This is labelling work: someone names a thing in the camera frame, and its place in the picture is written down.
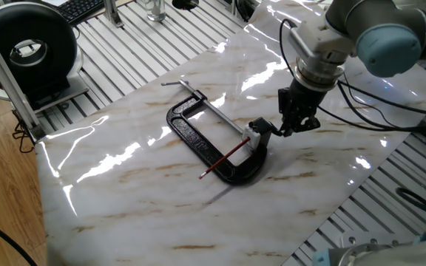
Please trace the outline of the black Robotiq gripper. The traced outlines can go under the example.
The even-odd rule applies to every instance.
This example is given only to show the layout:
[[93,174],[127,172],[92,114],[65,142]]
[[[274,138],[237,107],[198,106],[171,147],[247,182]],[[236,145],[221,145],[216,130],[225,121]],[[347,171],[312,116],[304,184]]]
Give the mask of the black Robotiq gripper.
[[[314,117],[317,108],[327,92],[318,92],[303,86],[297,79],[291,82],[289,88],[278,90],[279,113],[283,116],[280,132],[283,137],[293,133],[307,132],[320,127],[320,122]],[[298,111],[305,118],[293,119],[293,111]]]

